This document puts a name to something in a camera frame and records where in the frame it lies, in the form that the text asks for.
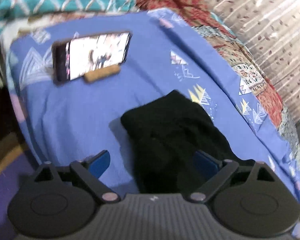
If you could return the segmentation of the smartphone with lit screen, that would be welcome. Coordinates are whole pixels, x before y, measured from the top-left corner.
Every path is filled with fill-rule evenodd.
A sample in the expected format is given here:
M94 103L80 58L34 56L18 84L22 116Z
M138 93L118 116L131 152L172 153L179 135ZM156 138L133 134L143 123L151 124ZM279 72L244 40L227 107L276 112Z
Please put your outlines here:
M52 45L56 83L66 83L84 74L119 66L126 61L132 34L128 31L92 34L57 41Z

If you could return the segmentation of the red floral patchwork blanket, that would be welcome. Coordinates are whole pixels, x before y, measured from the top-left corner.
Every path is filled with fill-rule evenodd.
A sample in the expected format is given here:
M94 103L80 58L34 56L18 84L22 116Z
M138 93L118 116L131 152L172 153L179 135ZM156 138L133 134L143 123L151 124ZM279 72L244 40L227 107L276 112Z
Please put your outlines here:
M291 150L288 159L296 162L290 168L291 174L300 171L300 143L287 107L247 48L210 12L207 4L203 0L137 0L137 6L144 10L161 7L172 9L207 39L231 68L250 85L274 126L289 142Z

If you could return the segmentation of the blue printed bed sheet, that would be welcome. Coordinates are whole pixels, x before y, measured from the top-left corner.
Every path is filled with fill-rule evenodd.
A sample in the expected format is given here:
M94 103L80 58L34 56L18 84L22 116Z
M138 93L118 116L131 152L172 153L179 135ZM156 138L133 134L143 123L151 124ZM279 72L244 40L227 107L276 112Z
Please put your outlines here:
M121 72L88 84L56 85L52 45L99 33L132 34ZM267 163L300 201L300 170L256 96L218 52L168 9L97 16L40 29L6 54L8 89L21 131L39 163L66 166L101 150L111 155L101 180L123 194L136 192L132 149L120 123L125 111L178 90L198 103L234 154Z

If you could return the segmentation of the black pants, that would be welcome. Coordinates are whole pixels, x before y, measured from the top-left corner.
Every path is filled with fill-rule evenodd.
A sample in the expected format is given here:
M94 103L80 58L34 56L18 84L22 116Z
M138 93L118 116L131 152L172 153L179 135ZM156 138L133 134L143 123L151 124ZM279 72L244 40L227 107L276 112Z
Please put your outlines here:
M239 159L206 111L177 90L128 110L121 124L133 146L133 173L140 193L192 193L205 182L194 163L197 151L242 166L255 163Z

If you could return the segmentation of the beige floral curtain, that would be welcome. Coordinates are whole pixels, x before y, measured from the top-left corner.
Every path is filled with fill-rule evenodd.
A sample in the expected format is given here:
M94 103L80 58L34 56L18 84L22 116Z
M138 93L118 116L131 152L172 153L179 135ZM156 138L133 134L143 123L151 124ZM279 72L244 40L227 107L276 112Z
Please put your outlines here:
M252 53L300 120L300 0L204 0Z

